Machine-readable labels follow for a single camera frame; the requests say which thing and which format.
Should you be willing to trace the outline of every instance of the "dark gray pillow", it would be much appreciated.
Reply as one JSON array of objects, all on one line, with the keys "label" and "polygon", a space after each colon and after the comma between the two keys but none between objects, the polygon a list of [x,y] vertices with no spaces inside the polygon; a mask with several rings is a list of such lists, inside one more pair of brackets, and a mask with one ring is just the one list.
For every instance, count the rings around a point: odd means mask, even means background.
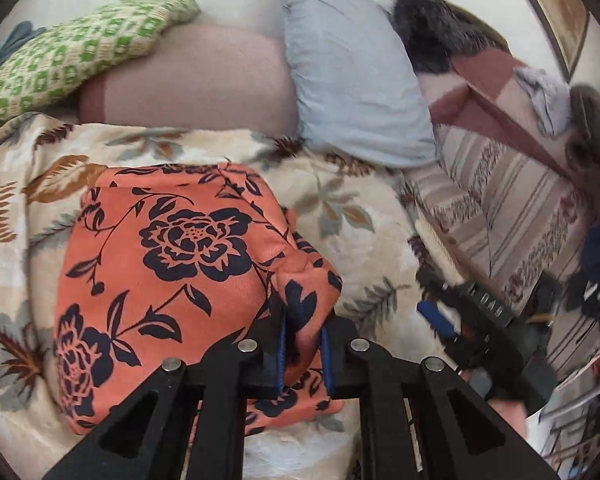
[{"label": "dark gray pillow", "polygon": [[282,0],[300,135],[391,168],[436,159],[429,109],[402,41],[371,0]]}]

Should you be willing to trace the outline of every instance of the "metal pin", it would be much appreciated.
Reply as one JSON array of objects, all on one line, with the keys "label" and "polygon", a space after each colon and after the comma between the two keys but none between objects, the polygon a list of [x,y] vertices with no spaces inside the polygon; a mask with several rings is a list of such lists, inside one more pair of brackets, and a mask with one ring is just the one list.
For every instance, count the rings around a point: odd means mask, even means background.
[{"label": "metal pin", "polygon": [[182,366],[182,361],[179,357],[167,357],[162,361],[162,369],[165,372],[174,372]]},{"label": "metal pin", "polygon": [[369,341],[362,339],[361,337],[354,339],[351,342],[351,348],[356,352],[366,352],[369,350]]},{"label": "metal pin", "polygon": [[431,372],[441,372],[445,369],[445,362],[439,357],[429,357],[426,361],[424,361],[424,365],[427,367],[427,370]]},{"label": "metal pin", "polygon": [[258,343],[253,339],[243,339],[238,343],[238,350],[240,352],[245,352],[245,354],[253,352],[257,347]]}]

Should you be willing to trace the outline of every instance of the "navy flower print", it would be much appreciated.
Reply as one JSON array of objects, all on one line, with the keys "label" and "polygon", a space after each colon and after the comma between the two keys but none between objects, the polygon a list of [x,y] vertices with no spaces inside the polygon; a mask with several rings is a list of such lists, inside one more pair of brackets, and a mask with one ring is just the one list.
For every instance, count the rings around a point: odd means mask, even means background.
[{"label": "navy flower print", "polygon": [[142,262],[161,280],[175,282],[198,272],[215,282],[240,276],[251,269],[243,236],[251,217],[236,208],[212,213],[181,209],[155,218],[141,229],[142,246],[149,249]]},{"label": "navy flower print", "polygon": [[72,304],[58,320],[54,344],[62,411],[78,419],[93,411],[93,389],[111,377],[111,339],[94,327],[84,327],[80,306]]}]

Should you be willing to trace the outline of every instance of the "beige sheet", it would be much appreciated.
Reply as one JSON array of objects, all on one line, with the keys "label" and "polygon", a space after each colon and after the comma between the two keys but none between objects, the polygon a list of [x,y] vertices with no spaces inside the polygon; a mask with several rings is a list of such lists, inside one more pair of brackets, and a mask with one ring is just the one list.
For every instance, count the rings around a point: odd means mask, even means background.
[{"label": "beige sheet", "polygon": [[[41,478],[78,442],[54,401],[54,307],[81,193],[106,166],[226,159],[252,166],[282,205],[296,208],[298,232],[343,277],[339,314],[355,318],[363,335],[396,356],[443,355],[415,311],[421,291],[409,241],[416,229],[439,262],[448,259],[417,210],[406,214],[393,178],[307,152],[277,160],[272,150],[285,151],[246,130],[73,126],[41,114],[0,129],[0,451],[22,480]],[[379,297],[370,300],[370,290]],[[357,413],[351,401],[337,415],[250,436],[245,478],[344,478]]]}]

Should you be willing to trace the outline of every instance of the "green patterned pillow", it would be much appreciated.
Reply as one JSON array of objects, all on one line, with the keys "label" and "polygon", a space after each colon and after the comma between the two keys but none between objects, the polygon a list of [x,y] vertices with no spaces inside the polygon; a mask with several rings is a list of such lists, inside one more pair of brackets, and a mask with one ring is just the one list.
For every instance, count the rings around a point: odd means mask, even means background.
[{"label": "green patterned pillow", "polygon": [[122,0],[50,28],[0,67],[0,126],[113,65],[145,56],[165,28],[199,13],[194,0]]}]

